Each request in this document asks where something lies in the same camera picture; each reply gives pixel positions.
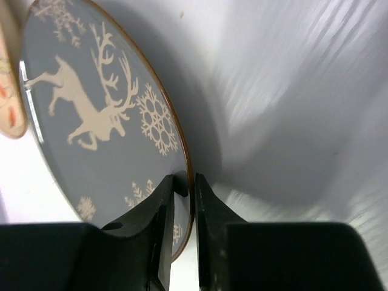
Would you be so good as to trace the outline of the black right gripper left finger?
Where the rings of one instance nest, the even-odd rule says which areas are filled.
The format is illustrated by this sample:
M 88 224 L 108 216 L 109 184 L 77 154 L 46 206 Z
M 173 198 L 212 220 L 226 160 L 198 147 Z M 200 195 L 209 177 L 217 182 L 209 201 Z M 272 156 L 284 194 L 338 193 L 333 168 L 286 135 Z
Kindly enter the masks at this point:
M 181 187 L 176 176 L 165 176 L 148 198 L 103 228 L 1 226 L 1 289 L 168 290 Z

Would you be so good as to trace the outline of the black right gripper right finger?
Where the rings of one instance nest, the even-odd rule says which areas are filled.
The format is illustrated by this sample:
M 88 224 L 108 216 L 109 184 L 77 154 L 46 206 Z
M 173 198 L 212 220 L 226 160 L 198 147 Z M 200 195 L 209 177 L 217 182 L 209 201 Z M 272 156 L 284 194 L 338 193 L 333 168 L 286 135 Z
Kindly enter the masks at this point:
M 383 290 L 362 237 L 341 222 L 247 222 L 195 176 L 201 290 Z

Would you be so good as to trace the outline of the grey plate with deer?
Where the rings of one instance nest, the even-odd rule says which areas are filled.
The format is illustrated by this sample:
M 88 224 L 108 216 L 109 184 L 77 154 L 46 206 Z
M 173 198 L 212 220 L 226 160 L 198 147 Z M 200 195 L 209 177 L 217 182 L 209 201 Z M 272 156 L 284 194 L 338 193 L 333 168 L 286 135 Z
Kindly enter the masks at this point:
M 172 258 L 193 224 L 193 172 L 181 126 L 154 69 L 93 1 L 34 1 L 20 86 L 41 153 L 80 220 L 103 227 L 176 180 Z

